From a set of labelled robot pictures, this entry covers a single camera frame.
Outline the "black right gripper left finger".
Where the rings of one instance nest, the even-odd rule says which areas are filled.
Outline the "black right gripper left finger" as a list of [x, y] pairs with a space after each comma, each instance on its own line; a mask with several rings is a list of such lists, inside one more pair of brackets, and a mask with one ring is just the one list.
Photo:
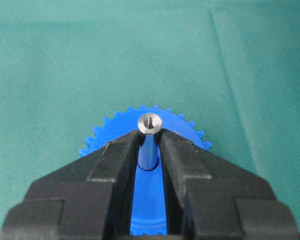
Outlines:
[[40, 179], [9, 210], [1, 240], [111, 240], [130, 233], [139, 151], [133, 130]]

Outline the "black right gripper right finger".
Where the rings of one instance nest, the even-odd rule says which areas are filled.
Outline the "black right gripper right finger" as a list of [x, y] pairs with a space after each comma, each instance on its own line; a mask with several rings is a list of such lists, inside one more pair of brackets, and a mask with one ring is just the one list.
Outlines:
[[270, 184], [163, 129], [160, 157], [167, 228], [188, 240], [297, 240], [290, 208]]

